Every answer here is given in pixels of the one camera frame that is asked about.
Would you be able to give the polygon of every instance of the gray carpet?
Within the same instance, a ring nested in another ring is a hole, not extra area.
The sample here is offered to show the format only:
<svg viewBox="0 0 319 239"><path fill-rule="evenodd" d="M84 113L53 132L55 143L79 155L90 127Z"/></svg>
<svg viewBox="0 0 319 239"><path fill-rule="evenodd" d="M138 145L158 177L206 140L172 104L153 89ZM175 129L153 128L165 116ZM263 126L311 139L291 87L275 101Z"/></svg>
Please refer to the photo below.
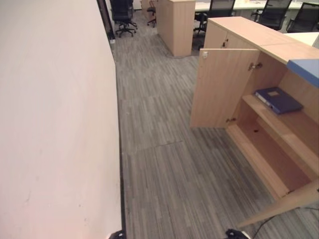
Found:
<svg viewBox="0 0 319 239"><path fill-rule="evenodd" d="M112 46L127 238L225 238L273 199L225 130L189 128L198 56L171 58L140 11L134 21L136 35ZM273 218L256 238L317 239L318 220L316 211L297 209ZM259 224L243 230L253 235Z"/></svg>

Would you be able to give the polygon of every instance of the blue folder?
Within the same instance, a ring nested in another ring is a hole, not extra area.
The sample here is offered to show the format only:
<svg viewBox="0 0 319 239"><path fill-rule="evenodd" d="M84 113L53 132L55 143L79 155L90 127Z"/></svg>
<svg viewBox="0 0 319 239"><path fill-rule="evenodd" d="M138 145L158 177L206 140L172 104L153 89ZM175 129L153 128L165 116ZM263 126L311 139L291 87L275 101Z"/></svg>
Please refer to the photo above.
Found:
<svg viewBox="0 0 319 239"><path fill-rule="evenodd" d="M278 87L257 90L255 95L276 114L300 111L303 108L298 101Z"/></svg>

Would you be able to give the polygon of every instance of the black office chair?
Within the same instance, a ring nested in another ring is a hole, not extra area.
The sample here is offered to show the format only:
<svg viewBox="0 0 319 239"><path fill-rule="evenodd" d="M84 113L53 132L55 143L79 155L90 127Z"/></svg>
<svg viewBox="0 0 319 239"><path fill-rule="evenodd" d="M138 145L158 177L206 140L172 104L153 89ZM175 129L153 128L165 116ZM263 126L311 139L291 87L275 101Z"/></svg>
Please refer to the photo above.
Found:
<svg viewBox="0 0 319 239"><path fill-rule="evenodd" d="M135 29L128 28L129 24L132 23L133 10L130 7L131 0L111 0L111 10L112 10L112 19L116 22L119 22L119 29L115 31L115 34L120 32L119 38L121 38L124 32L129 32L132 37L133 32L136 33Z"/></svg>
<svg viewBox="0 0 319 239"><path fill-rule="evenodd" d="M200 31L206 32L207 19L210 17L223 17L232 16L235 0L211 0L209 11L207 14L203 14L199 17L201 23L199 27L194 28L194 31L198 30L197 35Z"/></svg>
<svg viewBox="0 0 319 239"><path fill-rule="evenodd" d="M150 7L147 9L147 12L151 12L152 13L152 16L154 16L156 14L156 8L155 8L155 5L154 5L154 1L150 1ZM150 25L150 23L153 24L153 27L155 27L155 24L156 24L156 16L154 19L148 21L148 26Z"/></svg>
<svg viewBox="0 0 319 239"><path fill-rule="evenodd" d="M290 19L287 32L310 32L319 22L319 5L304 2L295 20Z"/></svg>
<svg viewBox="0 0 319 239"><path fill-rule="evenodd" d="M267 0L262 11L252 13L254 21L279 31L283 27L285 14L292 0Z"/></svg>

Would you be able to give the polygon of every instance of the cabinet top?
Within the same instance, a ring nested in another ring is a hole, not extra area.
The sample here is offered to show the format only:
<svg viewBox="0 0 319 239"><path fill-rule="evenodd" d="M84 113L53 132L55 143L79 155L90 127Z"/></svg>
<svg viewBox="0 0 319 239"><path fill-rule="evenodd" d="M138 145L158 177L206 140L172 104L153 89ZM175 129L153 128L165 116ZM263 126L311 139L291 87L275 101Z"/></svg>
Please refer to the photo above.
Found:
<svg viewBox="0 0 319 239"><path fill-rule="evenodd" d="M319 49L241 16L209 18L208 21L250 42L284 64L294 59L319 59Z"/></svg>

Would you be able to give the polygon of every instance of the wooden cabinet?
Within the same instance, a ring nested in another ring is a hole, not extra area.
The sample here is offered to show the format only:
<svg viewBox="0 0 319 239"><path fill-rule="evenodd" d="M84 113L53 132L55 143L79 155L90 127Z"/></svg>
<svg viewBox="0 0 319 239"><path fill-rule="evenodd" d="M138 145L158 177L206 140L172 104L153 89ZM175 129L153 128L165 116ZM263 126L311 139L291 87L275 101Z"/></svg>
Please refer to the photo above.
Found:
<svg viewBox="0 0 319 239"><path fill-rule="evenodd" d="M224 127L277 200L245 226L318 198L319 88L286 66L318 59L319 50L234 17L208 21L200 50L191 127ZM276 115L254 96L280 87L299 101L299 112Z"/></svg>

